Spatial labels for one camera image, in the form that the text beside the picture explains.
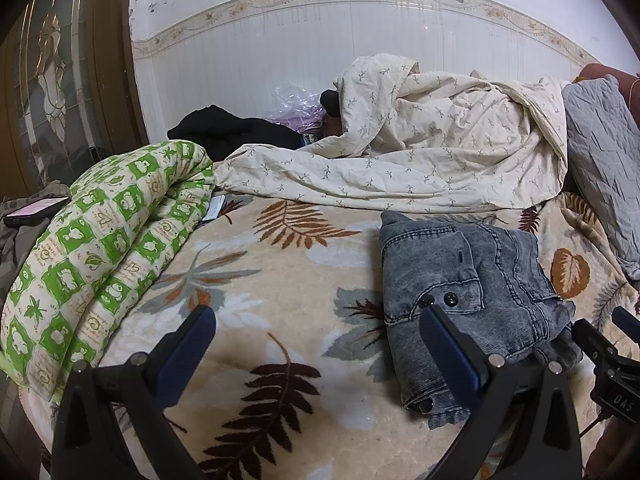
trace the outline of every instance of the beige leaf-patterned blanket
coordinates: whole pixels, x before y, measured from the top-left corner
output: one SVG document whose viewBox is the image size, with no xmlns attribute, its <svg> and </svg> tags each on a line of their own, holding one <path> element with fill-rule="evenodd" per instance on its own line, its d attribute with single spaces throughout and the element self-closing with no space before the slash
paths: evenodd
<svg viewBox="0 0 640 480">
<path fill-rule="evenodd" d="M 575 301 L 577 317 L 638 357 L 609 322 L 618 304 L 635 312 L 638 294 L 582 199 L 560 194 L 525 210 L 440 218 L 535 233 L 540 263 L 558 294 Z M 209 304 L 218 333 L 166 415 L 210 478 L 421 478 L 460 426 L 430 431 L 400 405 L 379 228 L 378 211 L 228 195 L 219 218 L 196 229 L 123 320 L 101 365 L 151 350 L 196 304 Z M 584 360 L 571 377 L 580 428 L 596 417 L 592 370 Z M 50 449 L 51 405 L 27 389 L 20 398 Z M 585 458 L 601 430 L 583 439 Z M 156 478 L 132 428 L 126 440 L 141 472 Z M 504 439 L 495 444 L 478 478 L 491 474 L 504 447 Z"/>
</svg>

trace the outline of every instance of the jeans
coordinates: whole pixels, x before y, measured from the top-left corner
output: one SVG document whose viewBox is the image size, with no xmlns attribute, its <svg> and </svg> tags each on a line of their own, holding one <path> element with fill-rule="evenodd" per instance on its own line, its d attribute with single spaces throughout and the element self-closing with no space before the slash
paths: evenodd
<svg viewBox="0 0 640 480">
<path fill-rule="evenodd" d="M 385 323 L 402 405 L 425 413 L 430 428 L 460 422 L 468 410 L 457 405 L 420 339 L 424 294 L 487 355 L 531 365 L 555 360 L 564 369 L 582 359 L 571 340 L 575 305 L 563 301 L 544 275 L 535 235 L 383 212 L 380 247 Z M 445 301 L 447 293 L 453 295 Z"/>
</svg>

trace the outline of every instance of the smartphone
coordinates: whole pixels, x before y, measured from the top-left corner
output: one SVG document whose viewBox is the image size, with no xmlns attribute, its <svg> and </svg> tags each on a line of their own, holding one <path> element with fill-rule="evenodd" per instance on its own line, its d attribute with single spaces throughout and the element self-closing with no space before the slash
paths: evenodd
<svg viewBox="0 0 640 480">
<path fill-rule="evenodd" d="M 33 204 L 26 205 L 4 216 L 4 225 L 7 227 L 20 227 L 21 225 L 36 225 L 43 218 L 52 218 L 71 199 L 68 196 L 61 198 L 41 198 Z"/>
</svg>

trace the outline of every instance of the blue gripper pad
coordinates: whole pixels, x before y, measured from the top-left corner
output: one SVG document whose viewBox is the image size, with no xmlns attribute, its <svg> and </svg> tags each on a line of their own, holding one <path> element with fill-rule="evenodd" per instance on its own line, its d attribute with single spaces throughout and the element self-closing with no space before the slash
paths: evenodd
<svg viewBox="0 0 640 480">
<path fill-rule="evenodd" d="M 456 402 L 473 411 L 481 400 L 481 380 L 471 361 L 433 309 L 422 310 L 419 327 L 420 337 Z"/>
<path fill-rule="evenodd" d="M 621 306 L 617 306 L 611 313 L 613 323 L 624 332 L 631 341 L 640 345 L 640 320 Z"/>
<path fill-rule="evenodd" d="M 173 336 L 178 336 L 180 329 Z M 161 410 L 175 406 L 216 334 L 216 314 L 203 308 L 156 374 L 154 400 Z"/>
</svg>

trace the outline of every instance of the tile floor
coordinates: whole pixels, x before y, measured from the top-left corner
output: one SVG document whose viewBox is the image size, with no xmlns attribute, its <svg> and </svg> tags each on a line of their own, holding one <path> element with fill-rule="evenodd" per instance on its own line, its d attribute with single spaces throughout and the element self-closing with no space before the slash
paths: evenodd
<svg viewBox="0 0 640 480">
<path fill-rule="evenodd" d="M 18 387 L 4 372 L 0 372 L 0 431 L 32 478 L 38 478 L 42 443 L 24 414 Z"/>
</svg>

